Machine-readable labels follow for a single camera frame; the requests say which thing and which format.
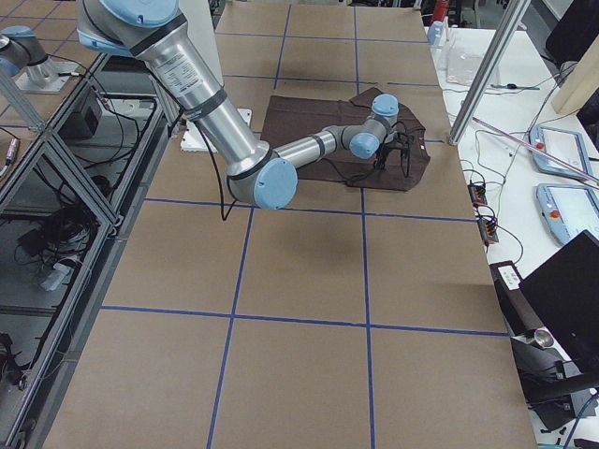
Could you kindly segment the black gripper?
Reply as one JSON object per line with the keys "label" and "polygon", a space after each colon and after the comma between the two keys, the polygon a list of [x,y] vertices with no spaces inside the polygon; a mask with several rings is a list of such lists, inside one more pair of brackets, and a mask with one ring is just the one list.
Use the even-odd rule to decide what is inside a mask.
{"label": "black gripper", "polygon": [[397,133],[388,143],[383,143],[379,150],[379,161],[386,162],[393,151],[400,154],[402,160],[408,160],[408,135]]}

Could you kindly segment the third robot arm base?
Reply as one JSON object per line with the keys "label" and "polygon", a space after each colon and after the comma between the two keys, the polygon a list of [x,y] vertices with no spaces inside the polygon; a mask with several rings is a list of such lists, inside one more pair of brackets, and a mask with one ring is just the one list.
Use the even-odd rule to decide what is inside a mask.
{"label": "third robot arm base", "polygon": [[34,31],[25,25],[1,30],[1,70],[29,94],[58,94],[79,73],[78,63],[56,61],[44,50]]}

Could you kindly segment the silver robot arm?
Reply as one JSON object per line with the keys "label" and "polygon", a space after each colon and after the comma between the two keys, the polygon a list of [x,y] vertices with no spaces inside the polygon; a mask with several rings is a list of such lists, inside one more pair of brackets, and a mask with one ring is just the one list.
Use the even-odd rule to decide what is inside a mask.
{"label": "silver robot arm", "polygon": [[97,0],[77,6],[81,45],[144,62],[224,158],[227,189],[240,202],[282,209],[296,193],[298,168],[339,149],[369,159],[395,135],[399,100],[380,94],[364,123],[327,126],[273,149],[253,134],[190,40],[178,2]]}

